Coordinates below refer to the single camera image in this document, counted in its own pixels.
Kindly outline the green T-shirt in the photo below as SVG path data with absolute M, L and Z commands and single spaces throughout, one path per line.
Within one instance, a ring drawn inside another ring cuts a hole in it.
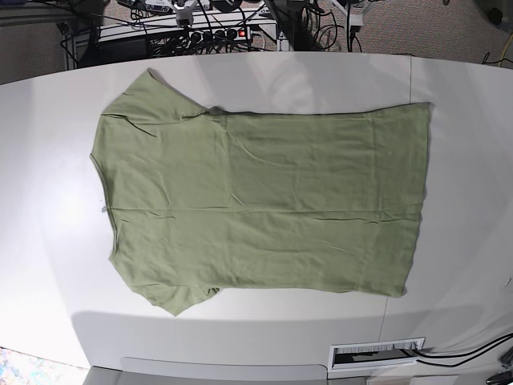
M 206 108 L 145 71 L 91 160 L 125 284 L 178 315 L 223 289 L 406 291 L 429 103 L 335 114 Z

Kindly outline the black power strip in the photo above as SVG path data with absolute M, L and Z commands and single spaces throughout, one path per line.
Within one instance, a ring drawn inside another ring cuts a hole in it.
M 228 27 L 210 29 L 178 30 L 179 36 L 191 44 L 248 44 L 252 41 L 252 32 L 248 27 Z

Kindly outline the white table leg frame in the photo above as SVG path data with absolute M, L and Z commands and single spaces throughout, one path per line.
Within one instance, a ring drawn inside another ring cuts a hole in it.
M 290 18 L 286 5 L 286 1 L 259 1 L 261 10 L 258 16 L 265 37 L 275 43 L 277 51 L 284 52 L 293 51 L 293 44 L 289 40 Z

